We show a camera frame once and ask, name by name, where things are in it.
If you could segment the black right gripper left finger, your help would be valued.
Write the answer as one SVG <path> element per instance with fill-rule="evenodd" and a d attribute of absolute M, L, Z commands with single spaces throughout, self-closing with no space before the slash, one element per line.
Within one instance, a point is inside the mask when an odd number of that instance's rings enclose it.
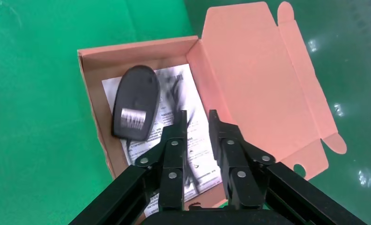
<path fill-rule="evenodd" d="M 128 166 L 71 222 L 72 225 L 144 225 L 142 215 L 155 194 L 158 210 L 184 209 L 187 112 L 163 128 L 160 142 Z"/>

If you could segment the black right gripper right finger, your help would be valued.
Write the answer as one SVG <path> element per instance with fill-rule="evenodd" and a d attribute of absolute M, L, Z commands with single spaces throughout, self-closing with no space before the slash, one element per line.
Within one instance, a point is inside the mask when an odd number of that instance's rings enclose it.
<path fill-rule="evenodd" d="M 208 116 L 209 137 L 228 201 L 224 219 L 240 225 L 361 225 L 357 216 L 275 157 L 248 143 L 237 125 Z"/>

